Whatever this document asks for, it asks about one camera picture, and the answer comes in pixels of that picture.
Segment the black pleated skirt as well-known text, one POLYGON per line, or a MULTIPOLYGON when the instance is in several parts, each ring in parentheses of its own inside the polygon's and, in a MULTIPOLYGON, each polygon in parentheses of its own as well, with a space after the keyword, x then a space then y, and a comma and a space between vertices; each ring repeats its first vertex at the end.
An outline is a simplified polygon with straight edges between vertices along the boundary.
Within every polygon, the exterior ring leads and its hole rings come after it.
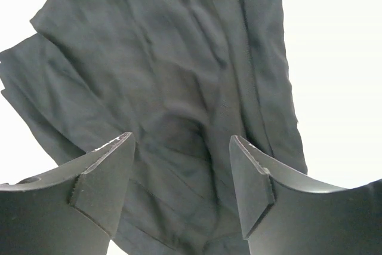
POLYGON ((307 172, 282 0, 47 0, 31 24, 1 53, 2 93, 46 153, 135 136, 118 247, 248 254, 230 138, 307 172))

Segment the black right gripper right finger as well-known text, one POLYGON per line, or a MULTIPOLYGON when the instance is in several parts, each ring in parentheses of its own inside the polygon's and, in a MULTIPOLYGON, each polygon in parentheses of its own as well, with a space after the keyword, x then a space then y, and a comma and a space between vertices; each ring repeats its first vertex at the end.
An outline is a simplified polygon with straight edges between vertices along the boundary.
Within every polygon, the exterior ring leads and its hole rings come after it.
POLYGON ((251 254, 380 254, 381 181, 351 189, 313 179, 239 136, 230 163, 251 254))

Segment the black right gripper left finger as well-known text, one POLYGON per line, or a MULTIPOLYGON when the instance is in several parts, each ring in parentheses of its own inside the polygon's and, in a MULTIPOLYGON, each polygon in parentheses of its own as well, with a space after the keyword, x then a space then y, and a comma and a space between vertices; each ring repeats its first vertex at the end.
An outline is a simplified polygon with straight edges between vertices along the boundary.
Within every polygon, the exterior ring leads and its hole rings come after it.
POLYGON ((124 133, 55 169, 1 185, 2 254, 106 254, 134 160, 124 133))

